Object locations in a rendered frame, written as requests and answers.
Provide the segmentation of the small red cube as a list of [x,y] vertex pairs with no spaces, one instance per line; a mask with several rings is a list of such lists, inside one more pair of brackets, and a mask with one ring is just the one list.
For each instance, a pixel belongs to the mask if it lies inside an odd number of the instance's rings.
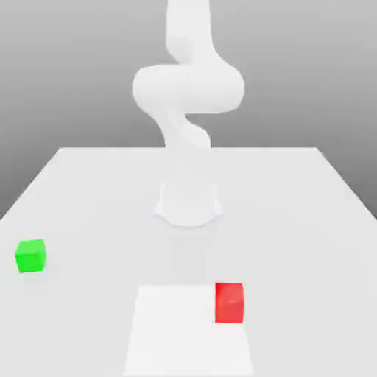
[[243,323],[244,287],[242,283],[215,283],[215,322]]

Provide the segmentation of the small green cube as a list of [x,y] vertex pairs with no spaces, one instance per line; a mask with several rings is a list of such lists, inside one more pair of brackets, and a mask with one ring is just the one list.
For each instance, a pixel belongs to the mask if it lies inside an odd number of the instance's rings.
[[15,250],[15,260],[20,273],[43,271],[46,259],[46,245],[43,239],[20,241]]

